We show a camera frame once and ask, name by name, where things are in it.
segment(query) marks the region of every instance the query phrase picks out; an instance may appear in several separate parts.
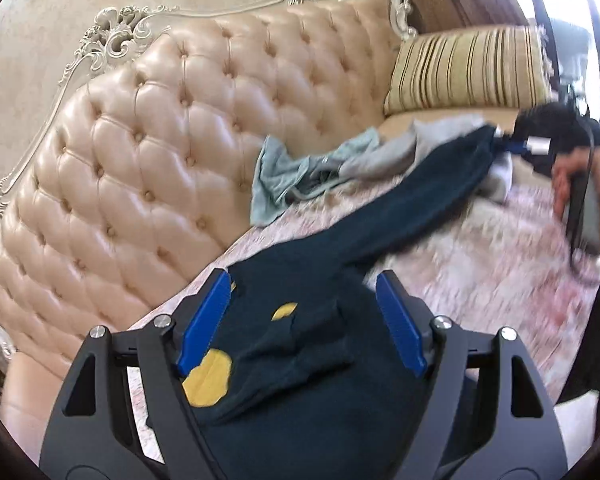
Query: tufted leather headboard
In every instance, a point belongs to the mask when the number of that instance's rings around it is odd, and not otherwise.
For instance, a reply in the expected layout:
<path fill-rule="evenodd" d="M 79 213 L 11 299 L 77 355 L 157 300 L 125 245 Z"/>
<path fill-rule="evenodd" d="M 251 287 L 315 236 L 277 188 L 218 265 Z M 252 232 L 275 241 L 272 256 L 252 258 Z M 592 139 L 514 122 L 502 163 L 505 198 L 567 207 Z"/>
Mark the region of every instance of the tufted leather headboard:
<path fill-rule="evenodd" d="M 383 120 L 405 2 L 314 0 L 179 20 L 69 97 L 0 222 L 0 323 L 63 377 L 249 227 L 266 135 L 321 153 Z"/>

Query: blue gripper pad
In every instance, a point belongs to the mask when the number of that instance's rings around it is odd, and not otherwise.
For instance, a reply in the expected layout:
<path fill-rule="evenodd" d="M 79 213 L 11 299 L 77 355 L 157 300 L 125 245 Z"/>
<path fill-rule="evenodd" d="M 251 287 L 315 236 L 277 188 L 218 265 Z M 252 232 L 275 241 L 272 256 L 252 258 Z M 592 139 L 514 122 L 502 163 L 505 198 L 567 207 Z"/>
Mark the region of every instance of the blue gripper pad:
<path fill-rule="evenodd" d="M 389 328 L 402 364 L 412 370 L 416 377 L 422 377 L 429 367 L 423 352 L 422 334 L 409 316 L 404 301 L 385 272 L 379 274 L 376 279 L 376 302 Z"/>
<path fill-rule="evenodd" d="M 181 377 L 187 377 L 202 362 L 230 299 L 231 276 L 224 270 L 184 332 L 180 357 L 176 363 Z"/>

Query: sweatshirt sleeve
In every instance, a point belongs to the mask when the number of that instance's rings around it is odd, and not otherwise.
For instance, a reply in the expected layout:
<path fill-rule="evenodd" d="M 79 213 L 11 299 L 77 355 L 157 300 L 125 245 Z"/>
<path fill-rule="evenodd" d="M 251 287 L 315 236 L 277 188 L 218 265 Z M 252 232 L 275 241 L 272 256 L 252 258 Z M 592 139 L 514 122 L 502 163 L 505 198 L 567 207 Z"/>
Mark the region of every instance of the sweatshirt sleeve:
<path fill-rule="evenodd" d="M 381 256 L 413 244 L 462 207 L 502 150 L 494 132 L 482 126 L 437 147 L 398 186 L 309 237 L 310 244 L 338 267 L 368 272 Z"/>

